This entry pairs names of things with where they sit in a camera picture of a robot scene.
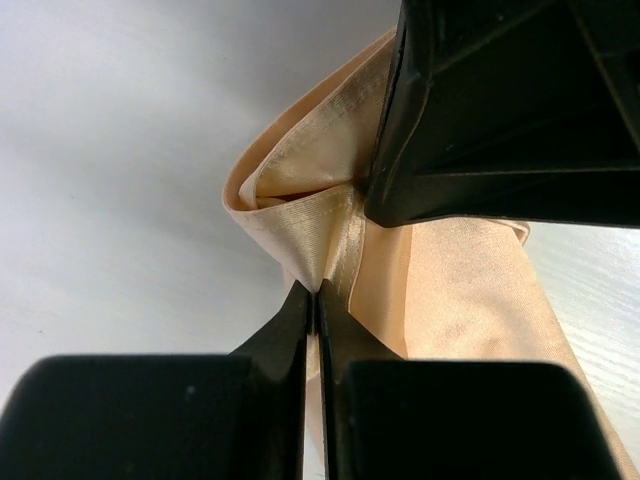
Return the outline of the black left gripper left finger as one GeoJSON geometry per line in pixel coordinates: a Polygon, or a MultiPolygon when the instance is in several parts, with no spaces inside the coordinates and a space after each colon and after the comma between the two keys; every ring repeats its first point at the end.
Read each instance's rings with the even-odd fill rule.
{"type": "Polygon", "coordinates": [[[35,363],[1,417],[5,479],[298,479],[309,292],[228,354],[35,363]]]}

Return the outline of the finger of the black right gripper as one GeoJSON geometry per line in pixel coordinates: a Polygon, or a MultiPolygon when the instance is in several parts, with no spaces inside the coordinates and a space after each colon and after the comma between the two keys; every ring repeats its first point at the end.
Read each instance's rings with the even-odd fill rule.
{"type": "Polygon", "coordinates": [[[637,227],[638,3],[404,2],[364,211],[637,227]]]}

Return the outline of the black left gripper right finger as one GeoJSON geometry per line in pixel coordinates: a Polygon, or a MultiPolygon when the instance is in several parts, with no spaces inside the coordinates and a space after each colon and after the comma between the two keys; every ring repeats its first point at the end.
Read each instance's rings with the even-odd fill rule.
{"type": "Polygon", "coordinates": [[[410,361],[316,297],[330,479],[618,479],[592,404],[551,363],[410,361]]]}

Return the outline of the peach satin napkin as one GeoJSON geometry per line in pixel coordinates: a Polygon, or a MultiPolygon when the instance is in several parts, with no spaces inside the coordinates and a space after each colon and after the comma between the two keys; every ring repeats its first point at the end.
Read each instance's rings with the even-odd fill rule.
{"type": "Polygon", "coordinates": [[[584,372],[543,291],[522,221],[448,218],[382,228],[356,184],[374,151],[395,32],[293,104],[240,157],[231,217],[287,284],[333,283],[342,307],[411,360],[549,361],[584,372]]]}

